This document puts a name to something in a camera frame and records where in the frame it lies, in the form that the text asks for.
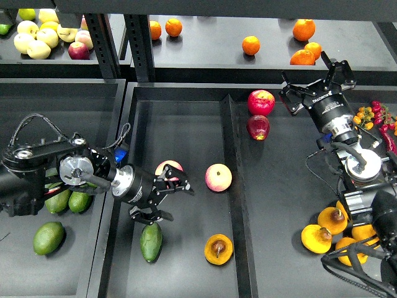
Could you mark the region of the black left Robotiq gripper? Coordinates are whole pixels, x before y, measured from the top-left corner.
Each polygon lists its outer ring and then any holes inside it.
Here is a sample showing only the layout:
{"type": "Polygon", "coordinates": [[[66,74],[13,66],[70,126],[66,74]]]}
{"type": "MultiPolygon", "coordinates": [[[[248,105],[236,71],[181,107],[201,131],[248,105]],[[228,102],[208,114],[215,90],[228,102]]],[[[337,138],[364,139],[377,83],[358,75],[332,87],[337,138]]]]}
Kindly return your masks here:
{"type": "Polygon", "coordinates": [[[154,174],[133,165],[125,165],[121,169],[117,169],[111,186],[112,195],[116,200],[130,205],[128,213],[133,221],[152,225],[162,220],[170,222],[174,220],[171,213],[157,209],[153,190],[157,196],[179,191],[194,195],[189,178],[183,170],[166,165],[158,179],[159,181],[156,181],[154,174]],[[164,177],[178,177],[179,180],[164,181],[164,177]]]}

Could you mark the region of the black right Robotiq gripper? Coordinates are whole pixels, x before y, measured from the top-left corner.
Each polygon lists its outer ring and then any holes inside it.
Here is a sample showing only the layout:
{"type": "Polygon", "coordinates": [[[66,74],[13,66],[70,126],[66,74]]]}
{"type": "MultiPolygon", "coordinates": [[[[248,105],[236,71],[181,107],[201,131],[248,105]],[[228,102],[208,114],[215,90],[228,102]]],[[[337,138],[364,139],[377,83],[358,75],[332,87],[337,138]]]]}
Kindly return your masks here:
{"type": "Polygon", "coordinates": [[[306,88],[293,85],[282,71],[285,86],[279,91],[279,98],[291,115],[297,115],[305,107],[320,133],[351,133],[354,115],[342,91],[354,89],[357,80],[347,60],[331,61],[325,51],[321,52],[321,58],[327,66],[327,75],[306,88]],[[337,73],[344,78],[343,83],[334,81],[337,73]]]}

